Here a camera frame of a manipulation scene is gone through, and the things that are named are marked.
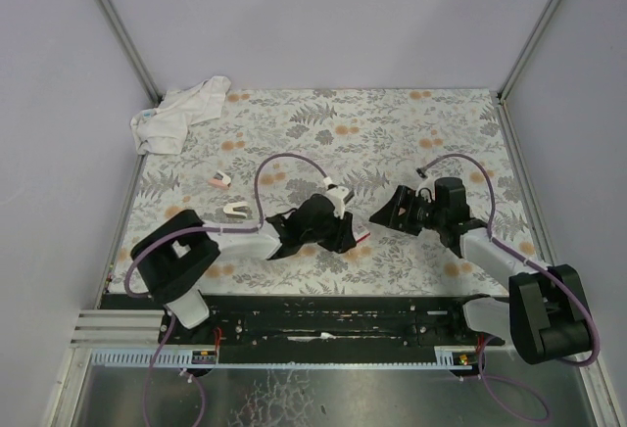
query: cable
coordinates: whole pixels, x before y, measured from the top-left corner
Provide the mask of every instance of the cable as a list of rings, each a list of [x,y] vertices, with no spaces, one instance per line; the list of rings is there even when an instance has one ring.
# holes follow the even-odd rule
[[[509,414],[513,415],[517,419],[524,420],[526,422],[532,422],[534,424],[546,424],[547,422],[550,422],[553,415],[551,413],[551,409],[549,408],[549,403],[536,390],[534,390],[528,385],[525,385],[524,383],[513,380],[511,378],[506,378],[504,376],[498,376],[498,375],[486,375],[485,374],[485,356],[486,356],[485,349],[490,343],[490,341],[492,341],[493,339],[495,339],[495,337],[490,336],[481,345],[481,348],[479,349],[479,359],[477,360],[477,366],[479,367],[479,378],[483,382],[483,385],[486,387],[488,394],[500,407],[502,407],[505,411],[507,411]],[[517,388],[521,388],[522,390],[526,391],[527,393],[529,393],[531,396],[533,396],[536,400],[540,402],[540,404],[545,409],[546,415],[540,419],[537,419],[533,417],[527,417],[526,415],[523,415],[523,414],[519,414],[518,412],[513,410],[511,407],[509,407],[508,405],[506,405],[503,401],[499,399],[496,393],[492,390],[492,387],[488,383],[488,380],[499,381],[501,383],[507,383],[511,386],[515,386]]]
[[[488,175],[488,171],[485,169],[485,167],[483,167],[479,162],[469,157],[468,155],[465,155],[462,153],[450,153],[448,155],[441,156],[440,158],[436,158],[427,166],[422,167],[420,171],[427,171],[432,166],[437,165],[438,163],[440,163],[441,161],[447,158],[462,158],[463,160],[470,161],[471,163],[473,163],[475,166],[479,168],[479,170],[483,174],[483,177],[486,179],[486,183],[488,184],[488,191],[490,192],[490,217],[488,218],[488,228],[487,228],[488,238],[490,239],[490,241],[493,242],[495,246],[497,246],[498,248],[508,253],[510,256],[516,258],[517,260],[521,261],[523,264],[540,272],[549,280],[551,280],[554,283],[554,285],[559,290],[561,290],[564,293],[564,295],[566,295],[566,297],[583,314],[584,319],[586,320],[586,323],[588,324],[588,328],[590,329],[591,336],[592,336],[592,353],[590,354],[588,358],[582,361],[567,360],[565,358],[561,358],[560,361],[568,365],[577,366],[577,367],[584,367],[584,366],[589,366],[593,364],[595,361],[597,361],[597,358],[599,357],[599,352],[601,351],[601,337],[599,335],[599,329],[597,328],[597,325],[595,324],[595,321],[593,320],[592,315],[590,314],[588,309],[584,306],[583,303],[581,303],[581,301],[579,301],[577,296],[574,293],[572,293],[572,291],[568,287],[566,287],[562,282],[560,282],[559,279],[555,277],[553,274],[551,274],[548,270],[546,270],[544,267],[542,267],[538,263],[525,258],[522,254],[518,253],[515,249],[511,248],[506,243],[500,241],[498,238],[494,236],[493,225],[494,225],[494,217],[497,212],[497,199],[494,193],[494,187],[492,185],[492,181],[490,180],[490,176]]]
[[[126,276],[124,277],[124,291],[126,292],[126,294],[131,298],[148,298],[149,296],[148,292],[136,293],[130,289],[130,277],[132,276],[137,266],[144,259],[146,259],[146,256],[148,256],[155,249],[164,245],[168,241],[172,241],[175,238],[179,238],[181,236],[186,236],[188,234],[195,234],[195,233],[251,234],[251,233],[258,232],[265,222],[264,208],[262,207],[262,199],[259,193],[259,178],[262,174],[262,170],[264,169],[264,167],[270,161],[275,160],[277,158],[294,158],[297,160],[304,161],[305,163],[308,163],[312,165],[313,167],[315,167],[320,172],[320,174],[322,174],[322,177],[324,178],[328,177],[326,172],[324,172],[324,169],[320,167],[317,163],[310,160],[309,158],[306,158],[305,156],[297,155],[296,153],[277,153],[276,155],[272,155],[266,158],[259,165],[259,167],[257,168],[257,172],[255,173],[254,196],[255,196],[255,203],[257,204],[257,211],[259,212],[259,225],[253,228],[216,228],[216,227],[211,227],[211,226],[195,226],[193,228],[185,228],[185,229],[179,229],[178,231],[173,231],[172,233],[164,236],[163,238],[158,239],[153,244],[151,244],[146,249],[144,249],[141,253],[139,253],[139,256],[137,256],[137,258],[135,258],[133,262],[130,264],[128,271],[126,272]]]
[[[146,400],[148,398],[148,382],[150,381],[150,375],[152,374],[153,368],[155,367],[155,362],[157,361],[157,357],[159,356],[162,348],[168,341],[169,336],[171,336],[175,325],[176,325],[176,316],[173,314],[169,321],[168,330],[166,331],[166,334],[164,334],[164,338],[161,340],[161,343],[155,350],[155,353],[153,354],[153,356],[150,358],[150,363],[148,364],[148,373],[146,373],[146,379],[144,380],[144,391],[142,393],[142,401],[141,401],[141,411],[144,416],[144,423],[146,424],[147,427],[150,427],[150,419],[148,418],[148,406],[146,403]],[[198,391],[200,392],[200,399],[201,399],[200,412],[198,413],[196,422],[194,422],[194,424],[192,425],[192,427],[198,427],[200,425],[200,421],[205,415],[205,408],[207,406],[207,397],[205,395],[205,390],[203,389],[203,386],[200,384],[200,381],[198,381],[195,376],[190,375],[188,373],[188,379],[191,380],[198,387]]]

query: white clip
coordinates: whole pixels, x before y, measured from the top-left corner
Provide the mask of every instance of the white clip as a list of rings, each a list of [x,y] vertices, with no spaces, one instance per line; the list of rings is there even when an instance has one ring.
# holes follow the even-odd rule
[[[246,212],[242,209],[249,209],[248,202],[233,202],[224,206],[224,214],[230,218],[245,218]]]

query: metal frame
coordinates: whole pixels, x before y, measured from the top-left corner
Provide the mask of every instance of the metal frame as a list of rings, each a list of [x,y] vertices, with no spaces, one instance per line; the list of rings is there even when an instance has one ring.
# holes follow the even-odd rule
[[[146,95],[155,105],[158,104],[162,98],[160,90],[152,75],[146,69],[112,1],[96,1],[118,39],[121,49],[131,63]],[[516,179],[522,189],[523,207],[530,221],[530,229],[534,240],[545,261],[555,260],[555,250],[537,201],[537,194],[529,180],[527,167],[522,158],[519,143],[507,110],[506,99],[531,58],[536,45],[551,22],[561,1],[549,0],[521,50],[516,63],[507,76],[503,87],[498,94],[493,93],[493,103],[502,132],[504,133],[507,153]],[[131,184],[124,199],[121,218],[111,251],[109,252],[105,276],[99,288],[98,298],[100,298],[105,288],[106,278],[118,253],[143,166],[144,158],[140,157],[134,166]],[[67,352],[64,364],[67,372],[65,377],[58,381],[61,388],[53,395],[53,402],[51,403],[51,409],[49,409],[51,415],[49,416],[48,425],[72,425],[79,403],[80,392],[87,376],[89,360],[95,348],[156,347],[155,335],[156,331],[161,329],[162,314],[161,311],[150,310],[110,311],[96,309],[83,311],[79,317],[71,347]],[[609,378],[607,377],[603,360],[600,358],[598,363],[581,370],[581,374],[599,425],[624,425],[624,418],[616,402],[616,396],[613,393],[611,384],[608,381]]]

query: leaf pattern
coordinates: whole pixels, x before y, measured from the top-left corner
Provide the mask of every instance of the leaf pattern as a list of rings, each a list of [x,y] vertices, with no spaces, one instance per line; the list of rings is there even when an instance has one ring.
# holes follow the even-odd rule
[[[462,152],[484,163],[494,177],[498,211],[495,231],[516,247],[531,238],[518,184],[511,171],[490,94],[483,89],[317,89],[236,91],[220,119],[190,128],[179,156],[150,155],[112,270],[110,292],[123,292],[128,250],[172,214],[193,209],[205,220],[241,222],[223,207],[247,201],[256,220],[253,180],[268,156],[303,154],[356,196],[348,210],[366,220],[392,196],[397,185],[415,187],[415,173],[434,158]],[[228,190],[208,180],[222,170]],[[488,191],[472,165],[457,159],[431,169],[433,176],[461,177],[475,216],[487,218]],[[261,172],[264,213],[286,212],[324,187],[312,167],[277,159]],[[501,295],[506,290],[478,267],[468,267],[444,249],[438,236],[409,236],[366,224],[371,235],[345,255],[307,245],[279,261],[216,262],[199,281],[208,293],[320,295]],[[145,291],[135,272],[134,291]]]

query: marble pattern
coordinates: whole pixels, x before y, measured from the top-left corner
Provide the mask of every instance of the marble pattern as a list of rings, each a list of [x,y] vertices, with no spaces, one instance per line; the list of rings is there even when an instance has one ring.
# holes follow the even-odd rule
[[[305,155],[337,183],[352,187],[356,197],[349,209],[363,220],[391,198],[397,185],[417,186],[418,166],[446,153],[466,153],[493,178],[497,235],[524,254],[534,254],[487,90],[233,91],[220,119],[191,127],[181,155],[147,158],[108,291],[123,292],[134,243],[179,211],[190,208],[206,220],[236,222],[222,207],[242,200],[253,203],[258,165],[280,152]],[[228,191],[208,185],[216,169],[233,177]],[[487,217],[487,187],[472,164],[452,159],[430,172],[461,177],[474,214]],[[311,166],[292,159],[267,165],[260,182],[266,215],[300,205],[322,185]],[[285,260],[214,265],[206,271],[202,288],[254,294],[506,293],[482,269],[444,249],[435,233],[414,237],[371,223],[368,228],[371,236],[345,255],[311,245]],[[145,291],[138,273],[131,288]]]

